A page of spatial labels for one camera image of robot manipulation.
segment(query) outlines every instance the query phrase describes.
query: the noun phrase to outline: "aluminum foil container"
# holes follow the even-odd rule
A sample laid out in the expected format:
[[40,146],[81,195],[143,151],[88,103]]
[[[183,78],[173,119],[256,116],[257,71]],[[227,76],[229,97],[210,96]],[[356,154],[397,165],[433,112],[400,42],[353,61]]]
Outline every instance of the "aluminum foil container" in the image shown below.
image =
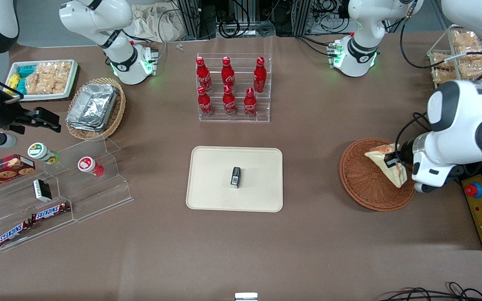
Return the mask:
[[110,84],[87,84],[68,113],[68,124],[79,130],[101,132],[107,127],[117,90]]

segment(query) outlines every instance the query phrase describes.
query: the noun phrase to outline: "emergency stop button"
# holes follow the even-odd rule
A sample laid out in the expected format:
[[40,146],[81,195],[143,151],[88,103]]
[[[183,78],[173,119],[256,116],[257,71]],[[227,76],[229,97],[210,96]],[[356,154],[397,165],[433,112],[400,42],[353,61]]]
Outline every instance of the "emergency stop button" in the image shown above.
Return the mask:
[[482,196],[482,186],[477,182],[472,182],[464,188],[464,192],[467,196],[471,196],[473,198],[480,198]]

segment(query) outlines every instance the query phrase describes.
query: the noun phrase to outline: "display case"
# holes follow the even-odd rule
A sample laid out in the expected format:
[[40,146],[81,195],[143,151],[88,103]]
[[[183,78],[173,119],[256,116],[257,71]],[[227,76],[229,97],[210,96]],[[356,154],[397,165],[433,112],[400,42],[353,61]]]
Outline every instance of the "display case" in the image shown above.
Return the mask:
[[[436,42],[432,45],[429,51],[427,51],[427,57],[429,57],[430,65],[436,63],[436,60],[435,60],[436,54],[442,54],[444,56],[455,56],[461,53],[462,51],[459,51],[459,47],[466,47],[466,45],[465,44],[456,45],[452,37],[455,33],[463,33],[463,32],[470,32],[470,31],[467,31],[466,29],[463,29],[461,26],[456,24],[449,26],[446,29],[446,31],[444,31],[444,33],[438,38],[438,40],[436,40]],[[440,41],[442,41],[442,39],[446,37],[449,41],[449,49],[437,49],[439,48]],[[470,46],[481,46],[482,48],[482,38],[478,37],[477,41],[470,44]],[[454,71],[454,74],[455,74],[454,79],[475,80],[477,76],[480,76],[480,74],[482,74],[482,66],[479,68],[479,70],[477,70],[476,73],[473,72],[472,74],[468,74],[468,75],[462,74],[464,70],[463,58],[452,59],[450,63],[453,66],[453,70],[451,70],[451,72]],[[448,72],[448,71],[444,71],[444,70],[441,71],[441,70],[442,69],[438,69],[436,67],[431,67],[431,74],[433,76],[434,88],[438,88],[438,83],[435,80],[435,77],[437,76],[436,75],[437,72]]]
[[[39,173],[10,181],[0,188],[0,236],[14,229],[21,222],[32,219],[32,214],[68,202],[71,210],[39,219],[32,227],[15,234],[0,246],[8,250],[75,222],[84,221],[109,209],[133,200],[126,179],[118,172],[113,153],[118,145],[103,136],[83,141],[57,151],[59,161],[45,164]],[[90,156],[104,167],[100,177],[83,173],[77,162]],[[52,200],[41,202],[35,198],[33,181],[48,183]]]
[[[198,118],[201,122],[270,122],[271,116],[271,83],[273,72],[273,61],[270,54],[207,54],[199,53],[197,56],[204,58],[206,66],[209,69],[212,90],[207,92],[211,99],[211,103],[215,114],[212,117],[205,117],[198,109]],[[237,114],[233,117],[226,116],[224,104],[222,103],[222,95],[224,94],[222,84],[222,58],[230,57],[230,63],[235,71],[236,87],[233,94],[236,97]],[[254,87],[254,68],[256,67],[256,59],[262,56],[265,59],[265,69],[267,71],[267,81],[262,93],[254,93],[257,101],[257,113],[255,117],[245,116],[244,99],[246,90]],[[198,77],[195,76],[197,88],[200,85]]]

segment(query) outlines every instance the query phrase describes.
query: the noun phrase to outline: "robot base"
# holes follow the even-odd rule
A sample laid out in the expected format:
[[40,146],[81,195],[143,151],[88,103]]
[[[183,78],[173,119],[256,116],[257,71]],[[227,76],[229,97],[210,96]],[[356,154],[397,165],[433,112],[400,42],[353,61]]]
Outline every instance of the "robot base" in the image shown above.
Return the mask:
[[328,62],[331,68],[339,69],[343,74],[350,77],[361,77],[367,74],[367,71],[375,64],[375,53],[371,58],[366,56],[364,63],[358,63],[355,57],[350,54],[347,43],[351,39],[351,36],[346,36],[341,40],[336,40],[327,46],[327,54],[331,57],[328,58]]
[[148,76],[155,75],[157,71],[157,50],[151,51],[150,48],[145,48],[139,44],[135,44],[134,47],[137,50],[137,60],[130,66],[128,71],[116,70],[111,64],[115,75],[124,84],[139,84]]

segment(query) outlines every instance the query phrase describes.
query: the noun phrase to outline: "cookie box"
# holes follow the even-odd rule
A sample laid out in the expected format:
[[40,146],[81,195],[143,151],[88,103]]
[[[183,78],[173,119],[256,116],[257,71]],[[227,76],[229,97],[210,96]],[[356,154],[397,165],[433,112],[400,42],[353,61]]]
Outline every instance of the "cookie box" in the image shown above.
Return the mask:
[[35,163],[18,154],[0,159],[0,185],[17,177],[35,172]]

